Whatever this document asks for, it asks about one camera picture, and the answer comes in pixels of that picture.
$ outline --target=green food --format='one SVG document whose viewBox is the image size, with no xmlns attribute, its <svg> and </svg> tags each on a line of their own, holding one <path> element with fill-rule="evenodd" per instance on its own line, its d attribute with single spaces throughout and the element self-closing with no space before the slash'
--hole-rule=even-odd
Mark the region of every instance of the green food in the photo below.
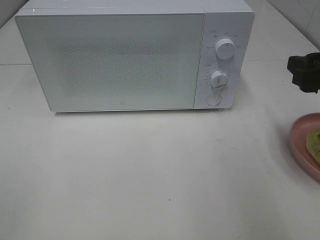
<svg viewBox="0 0 320 240">
<path fill-rule="evenodd" d="M 306 149 L 320 164 L 320 128 L 312 130 L 307 134 Z"/>
</svg>

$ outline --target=timer knob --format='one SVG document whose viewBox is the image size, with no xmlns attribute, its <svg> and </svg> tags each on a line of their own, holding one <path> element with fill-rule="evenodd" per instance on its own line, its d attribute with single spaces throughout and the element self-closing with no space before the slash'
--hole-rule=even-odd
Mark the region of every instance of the timer knob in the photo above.
<svg viewBox="0 0 320 240">
<path fill-rule="evenodd" d="M 228 82 L 228 75 L 224 71 L 215 71 L 211 74 L 210 83 L 213 88 L 220 88 Z"/>
<path fill-rule="evenodd" d="M 215 44 L 216 55 L 220 59 L 229 59 L 235 55 L 236 44 L 230 38 L 222 38 Z"/>
</svg>

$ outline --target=microwave door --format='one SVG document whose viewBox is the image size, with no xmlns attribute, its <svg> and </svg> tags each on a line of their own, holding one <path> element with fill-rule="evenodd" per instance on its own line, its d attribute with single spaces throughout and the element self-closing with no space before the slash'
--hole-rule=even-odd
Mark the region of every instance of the microwave door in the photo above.
<svg viewBox="0 0 320 240">
<path fill-rule="evenodd" d="M 16 21 L 52 111 L 194 107 L 204 14 Z"/>
</svg>

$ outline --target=plate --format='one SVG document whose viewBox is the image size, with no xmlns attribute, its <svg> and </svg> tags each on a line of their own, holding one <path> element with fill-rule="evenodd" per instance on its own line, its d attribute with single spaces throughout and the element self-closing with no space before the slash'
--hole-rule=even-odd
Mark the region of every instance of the plate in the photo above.
<svg viewBox="0 0 320 240">
<path fill-rule="evenodd" d="M 310 176 L 320 181 L 320 164 L 308 152 L 307 134 L 320 128 L 320 112 L 298 118 L 291 126 L 289 144 L 295 161 Z"/>
</svg>

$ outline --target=control panel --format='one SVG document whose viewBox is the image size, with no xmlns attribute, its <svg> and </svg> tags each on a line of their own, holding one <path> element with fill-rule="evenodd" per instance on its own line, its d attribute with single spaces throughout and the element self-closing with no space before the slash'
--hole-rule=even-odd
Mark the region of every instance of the control panel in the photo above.
<svg viewBox="0 0 320 240">
<path fill-rule="evenodd" d="M 253 12 L 206 13 L 194 108 L 230 108 L 245 57 Z"/>
</svg>

